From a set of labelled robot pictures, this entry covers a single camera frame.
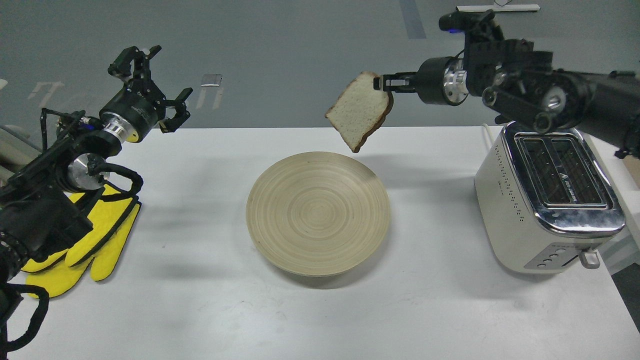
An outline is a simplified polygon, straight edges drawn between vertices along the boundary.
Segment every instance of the silver toaster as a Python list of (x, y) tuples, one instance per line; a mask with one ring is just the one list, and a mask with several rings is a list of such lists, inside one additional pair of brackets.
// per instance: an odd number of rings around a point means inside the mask
[(508, 124), (474, 182), (495, 256), (516, 272), (559, 273), (578, 259), (597, 268), (594, 250), (625, 225), (609, 180), (574, 129), (540, 135)]

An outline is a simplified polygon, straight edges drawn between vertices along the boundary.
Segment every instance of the wooden plate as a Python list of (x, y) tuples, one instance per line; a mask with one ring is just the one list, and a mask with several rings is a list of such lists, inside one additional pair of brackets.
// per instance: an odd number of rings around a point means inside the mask
[(387, 233), (390, 206), (369, 168), (332, 152), (280, 160), (256, 180), (246, 204), (253, 243), (275, 266), (336, 275), (367, 259)]

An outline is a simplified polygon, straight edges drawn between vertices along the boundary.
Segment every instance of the yellow oven mitt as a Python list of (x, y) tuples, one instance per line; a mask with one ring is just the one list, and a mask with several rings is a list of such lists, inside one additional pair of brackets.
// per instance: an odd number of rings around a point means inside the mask
[[(104, 195), (118, 193), (108, 185)], [(82, 194), (71, 195), (77, 201)], [(43, 263), (29, 261), (22, 271), (29, 272), (26, 284), (45, 288), (50, 297), (67, 292), (80, 280), (91, 264), (94, 281), (106, 279), (118, 262), (120, 253), (140, 210), (138, 198), (104, 202), (99, 200), (88, 215), (93, 230), (73, 247), (57, 252)]]

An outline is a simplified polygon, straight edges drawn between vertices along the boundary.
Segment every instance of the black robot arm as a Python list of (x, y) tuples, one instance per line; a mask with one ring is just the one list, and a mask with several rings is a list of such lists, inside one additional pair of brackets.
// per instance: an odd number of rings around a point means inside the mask
[[(148, 54), (137, 47), (122, 51), (108, 71), (124, 85), (101, 109), (99, 118), (87, 117), (84, 111), (61, 113), (43, 109), (41, 155), (0, 188), (0, 354), (28, 343), (47, 311), (48, 294), (43, 288), (8, 281), (28, 260), (44, 261), (88, 234), (93, 224), (87, 216), (99, 199), (116, 201), (140, 191), (143, 184), (140, 175), (106, 161), (122, 150), (125, 141), (142, 141), (156, 124), (160, 124), (163, 132), (175, 131), (189, 118), (185, 100), (192, 89), (184, 89), (176, 100), (166, 100), (151, 79), (149, 60), (160, 49), (154, 46)], [(167, 108), (175, 109), (174, 117), (165, 116)], [(57, 140), (50, 147), (46, 141), (47, 114), (60, 117)], [(131, 188), (103, 195), (110, 173), (130, 179)], [(72, 202), (65, 192), (84, 194)], [(6, 321), (22, 300), (20, 294), (25, 292), (36, 293), (40, 305), (27, 333), (8, 341)]]
[(517, 121), (539, 132), (576, 127), (640, 158), (640, 81), (633, 72), (570, 72), (552, 67), (553, 53), (533, 42), (505, 39), (495, 14), (453, 12), (443, 31), (464, 32), (464, 57), (427, 59), (417, 72), (382, 75), (374, 88), (415, 92), (427, 104), (460, 105), (482, 97), (500, 113), (497, 124)]

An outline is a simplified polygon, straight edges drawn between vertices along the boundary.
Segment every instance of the white bread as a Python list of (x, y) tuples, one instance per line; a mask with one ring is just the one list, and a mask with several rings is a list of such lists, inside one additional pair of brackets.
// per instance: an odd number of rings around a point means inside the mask
[(351, 151), (358, 152), (367, 137), (377, 130), (394, 105), (390, 92), (374, 90), (371, 71), (363, 71), (340, 94), (324, 114)]

